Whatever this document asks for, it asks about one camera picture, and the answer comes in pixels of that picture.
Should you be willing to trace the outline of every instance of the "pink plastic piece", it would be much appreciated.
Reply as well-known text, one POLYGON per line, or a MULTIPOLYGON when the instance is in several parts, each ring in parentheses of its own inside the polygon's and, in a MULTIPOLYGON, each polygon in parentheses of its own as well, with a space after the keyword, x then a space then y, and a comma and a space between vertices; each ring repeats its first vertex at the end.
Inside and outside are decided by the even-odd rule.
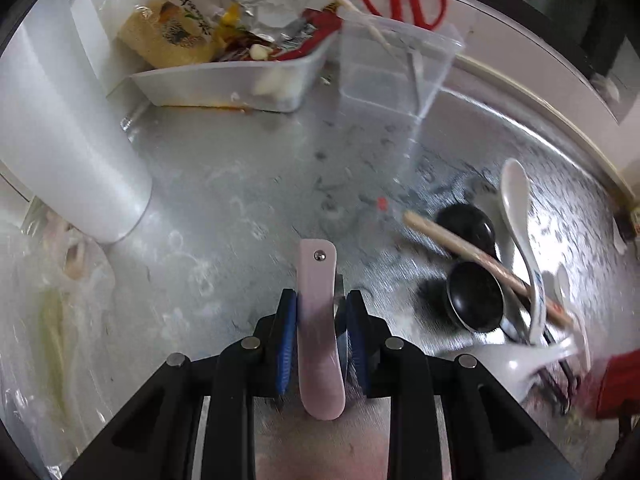
POLYGON ((298 259, 298 381, 309 415, 334 420, 345 395, 334 327, 337 254, 327 240, 300 240, 298 259))

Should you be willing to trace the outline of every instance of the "chopstick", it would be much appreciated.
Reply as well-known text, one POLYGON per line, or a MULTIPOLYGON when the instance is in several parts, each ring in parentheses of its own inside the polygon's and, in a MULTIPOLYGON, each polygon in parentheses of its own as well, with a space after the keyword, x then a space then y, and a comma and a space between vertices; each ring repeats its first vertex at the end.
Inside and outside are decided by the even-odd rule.
MULTIPOLYGON (((444 248, 484 267, 492 273, 495 279, 501 284, 511 287, 515 292, 523 296, 529 295, 529 285, 527 285, 527 283, 523 282, 487 253, 459 236, 456 236, 444 227, 439 226, 436 222, 432 222, 413 211, 405 211, 402 215, 402 221, 407 227, 428 236, 444 248)), ((546 314, 554 325, 560 328, 572 328, 574 326, 574 320, 567 314, 562 306, 548 297, 545 298, 545 304, 546 314)))

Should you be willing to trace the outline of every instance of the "black bowl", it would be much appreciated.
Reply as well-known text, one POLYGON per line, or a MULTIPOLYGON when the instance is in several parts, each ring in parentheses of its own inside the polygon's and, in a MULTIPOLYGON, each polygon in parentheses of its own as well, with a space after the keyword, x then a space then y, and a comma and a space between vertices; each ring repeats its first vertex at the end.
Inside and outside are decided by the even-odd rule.
POLYGON ((450 205, 436 215, 436 224, 495 257, 495 232, 489 217, 471 204, 450 205))
POLYGON ((447 276, 445 304, 449 317, 471 332, 491 332, 500 326, 504 297, 500 284, 484 267, 456 263, 447 276))

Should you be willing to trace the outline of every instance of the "blue gripper pad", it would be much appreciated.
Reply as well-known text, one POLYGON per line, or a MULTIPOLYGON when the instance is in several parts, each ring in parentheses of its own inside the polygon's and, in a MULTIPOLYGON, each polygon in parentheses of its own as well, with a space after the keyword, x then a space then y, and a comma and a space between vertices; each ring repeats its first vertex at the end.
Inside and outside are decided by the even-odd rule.
POLYGON ((298 315, 298 295, 295 290, 286 288, 282 291, 278 309, 284 309, 282 342, 276 356, 275 387, 279 395, 283 395, 291 377, 291 355, 293 339, 296 336, 296 318, 298 315))
POLYGON ((363 332, 362 315, 368 316, 366 309, 362 311, 364 302, 359 290, 352 290, 347 296, 347 331, 351 341, 351 357, 356 370, 358 384, 362 388, 365 395, 370 390, 369 377, 369 359, 367 357, 367 348, 365 335, 363 332))

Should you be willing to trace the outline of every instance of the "black gripper frame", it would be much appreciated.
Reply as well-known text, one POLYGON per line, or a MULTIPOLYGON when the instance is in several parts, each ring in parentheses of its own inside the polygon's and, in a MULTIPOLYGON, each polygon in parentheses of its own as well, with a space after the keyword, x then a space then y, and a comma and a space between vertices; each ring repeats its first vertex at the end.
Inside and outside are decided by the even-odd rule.
POLYGON ((391 397, 388 480, 443 478, 434 396, 444 412, 453 480, 577 480, 556 446, 475 359, 430 357, 392 337, 367 313, 359 290, 347 297, 358 382, 369 398, 391 397))

